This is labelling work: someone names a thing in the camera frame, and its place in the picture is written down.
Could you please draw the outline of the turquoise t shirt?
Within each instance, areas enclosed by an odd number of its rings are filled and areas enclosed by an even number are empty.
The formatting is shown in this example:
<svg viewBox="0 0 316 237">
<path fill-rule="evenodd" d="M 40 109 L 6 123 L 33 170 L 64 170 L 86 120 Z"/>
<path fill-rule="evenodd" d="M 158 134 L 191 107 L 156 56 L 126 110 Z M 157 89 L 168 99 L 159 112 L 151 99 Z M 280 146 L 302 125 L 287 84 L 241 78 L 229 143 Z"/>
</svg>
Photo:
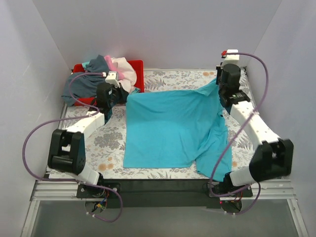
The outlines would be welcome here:
<svg viewBox="0 0 316 237">
<path fill-rule="evenodd" d="M 188 168 L 222 181 L 232 169 L 215 81 L 193 90 L 129 95 L 124 168 Z"/>
</svg>

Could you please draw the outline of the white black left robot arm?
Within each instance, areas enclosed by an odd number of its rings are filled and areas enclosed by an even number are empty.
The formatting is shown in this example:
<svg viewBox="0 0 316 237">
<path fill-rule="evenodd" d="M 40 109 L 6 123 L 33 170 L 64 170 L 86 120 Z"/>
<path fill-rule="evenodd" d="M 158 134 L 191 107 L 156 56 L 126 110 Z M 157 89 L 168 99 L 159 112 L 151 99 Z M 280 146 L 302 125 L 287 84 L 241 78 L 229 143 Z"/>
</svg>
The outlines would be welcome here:
<svg viewBox="0 0 316 237">
<path fill-rule="evenodd" d="M 85 142 L 94 131 L 104 126 L 116 104 L 124 104 L 129 93 L 119 82 L 103 82 L 97 86 L 94 106 L 82 118 L 65 130 L 53 131 L 48 155 L 48 167 L 64 172 L 76 180 L 96 185 L 100 174 L 86 164 Z"/>
</svg>

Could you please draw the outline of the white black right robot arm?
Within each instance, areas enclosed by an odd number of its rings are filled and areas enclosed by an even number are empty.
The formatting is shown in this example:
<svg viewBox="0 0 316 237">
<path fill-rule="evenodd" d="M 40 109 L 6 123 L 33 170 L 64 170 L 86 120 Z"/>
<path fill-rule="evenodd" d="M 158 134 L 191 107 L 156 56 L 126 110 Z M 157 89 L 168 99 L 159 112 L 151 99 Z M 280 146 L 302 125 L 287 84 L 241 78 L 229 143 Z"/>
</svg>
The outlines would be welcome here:
<svg viewBox="0 0 316 237">
<path fill-rule="evenodd" d="M 254 155 L 248 166 L 225 174 L 223 181 L 214 185 L 212 191 L 223 195 L 245 185 L 290 175 L 294 144 L 289 139 L 281 139 L 254 111 L 250 98 L 239 88 L 240 67 L 226 64 L 217 66 L 216 70 L 221 105 L 243 126 L 252 142 Z"/>
</svg>

